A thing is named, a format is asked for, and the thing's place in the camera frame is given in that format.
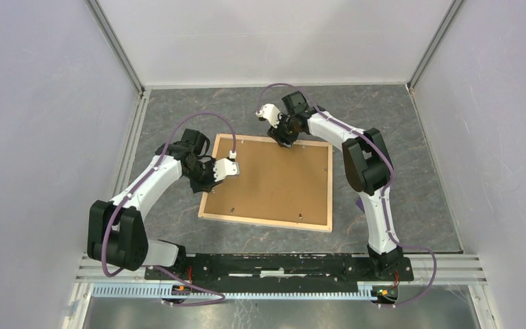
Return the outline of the white photo frame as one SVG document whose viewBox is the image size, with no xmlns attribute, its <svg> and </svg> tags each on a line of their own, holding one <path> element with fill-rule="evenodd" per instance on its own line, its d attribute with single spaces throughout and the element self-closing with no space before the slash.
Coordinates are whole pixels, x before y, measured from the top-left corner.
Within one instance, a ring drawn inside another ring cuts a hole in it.
<svg viewBox="0 0 526 329">
<path fill-rule="evenodd" d="M 203 193 L 202 219 L 257 226 L 331 232 L 333 229 L 333 147 L 296 141 L 280 147 L 262 136 L 218 134 L 212 155 L 237 151 L 239 175 Z"/>
</svg>

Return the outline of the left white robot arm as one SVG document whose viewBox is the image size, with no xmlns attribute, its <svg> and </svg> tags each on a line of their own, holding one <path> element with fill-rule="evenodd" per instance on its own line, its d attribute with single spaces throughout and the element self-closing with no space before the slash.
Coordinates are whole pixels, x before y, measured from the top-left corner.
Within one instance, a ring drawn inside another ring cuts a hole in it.
<svg viewBox="0 0 526 329">
<path fill-rule="evenodd" d="M 192 129 L 170 145 L 161 145 L 149 166 L 123 192 L 90 207 L 86 253 L 107 265 L 135 271 L 161 266 L 171 279 L 182 278 L 188 261 L 184 247 L 149 240 L 144 219 L 167 188 L 182 177 L 193 193 L 209 192 L 221 181 L 215 176 L 215 159 L 206 154 L 209 138 Z"/>
</svg>

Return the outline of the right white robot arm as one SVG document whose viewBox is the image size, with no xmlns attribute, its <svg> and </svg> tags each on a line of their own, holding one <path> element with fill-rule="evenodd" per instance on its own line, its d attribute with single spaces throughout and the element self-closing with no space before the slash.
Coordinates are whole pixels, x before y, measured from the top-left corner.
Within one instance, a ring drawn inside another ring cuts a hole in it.
<svg viewBox="0 0 526 329">
<path fill-rule="evenodd" d="M 285 112 L 265 104 L 256 113 L 258 119 L 268 121 L 267 134 L 281 147 L 291 147 L 305 133 L 342 152 L 347 182 L 359 194 L 356 204 L 368 224 L 368 271 L 372 277 L 385 280 L 395 272 L 403 250 L 398 245 L 389 201 L 394 169 L 381 132 L 343 123 L 323 108 L 311 106 L 301 92 L 286 95 L 282 102 Z"/>
</svg>

